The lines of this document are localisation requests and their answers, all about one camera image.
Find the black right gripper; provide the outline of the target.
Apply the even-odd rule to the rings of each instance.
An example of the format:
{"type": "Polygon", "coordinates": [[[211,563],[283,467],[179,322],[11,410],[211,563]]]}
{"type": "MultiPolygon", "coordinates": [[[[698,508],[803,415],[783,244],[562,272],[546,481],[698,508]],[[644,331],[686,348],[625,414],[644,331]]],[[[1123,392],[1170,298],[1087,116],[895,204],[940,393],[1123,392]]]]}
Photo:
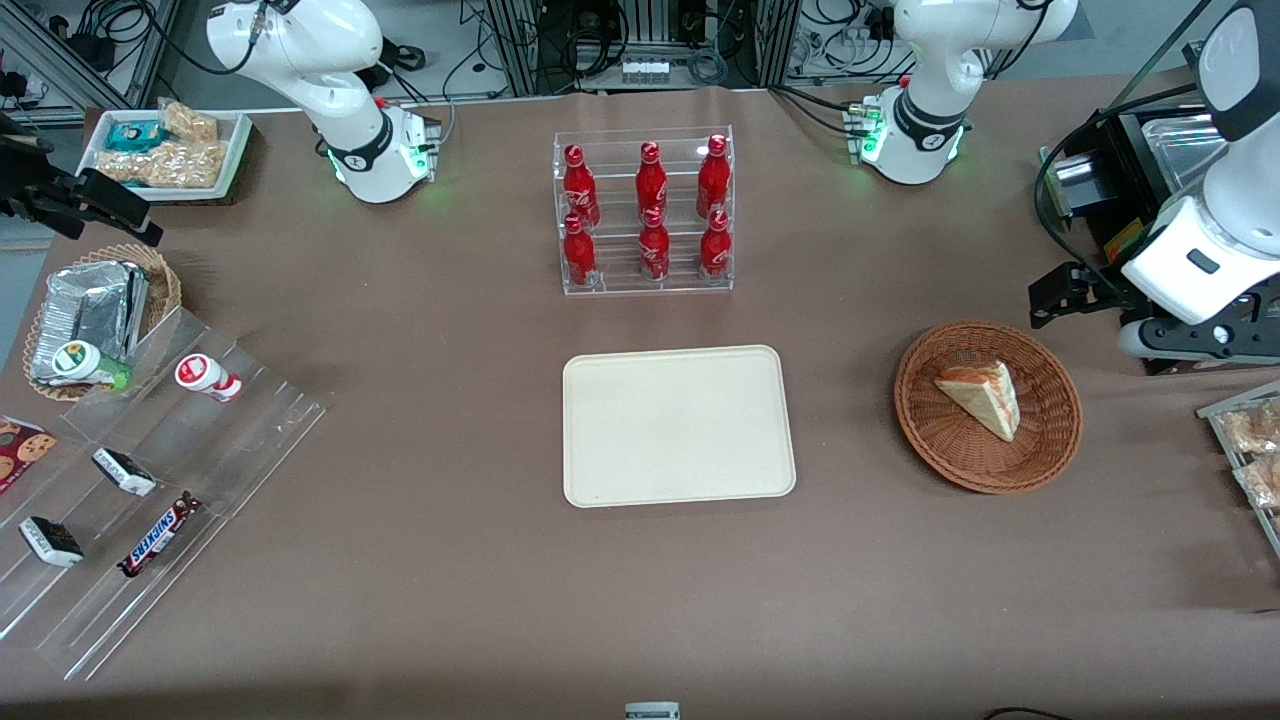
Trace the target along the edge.
{"type": "Polygon", "coordinates": [[[1,114],[1,210],[78,240],[100,224],[155,249],[164,229],[148,215],[148,202],[97,169],[78,176],[51,164],[50,141],[1,114]]]}

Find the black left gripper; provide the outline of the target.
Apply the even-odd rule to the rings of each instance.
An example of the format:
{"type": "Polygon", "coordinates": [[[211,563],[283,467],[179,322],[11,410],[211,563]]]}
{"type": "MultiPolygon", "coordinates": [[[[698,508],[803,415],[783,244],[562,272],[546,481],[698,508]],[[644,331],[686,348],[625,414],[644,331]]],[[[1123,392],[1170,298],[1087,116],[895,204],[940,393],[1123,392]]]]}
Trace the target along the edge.
{"type": "Polygon", "coordinates": [[[1142,304],[1143,296],[1114,266],[1064,263],[1059,275],[1042,275],[1029,286],[1029,323],[1039,331],[1061,316],[1132,311],[1142,304]]]}

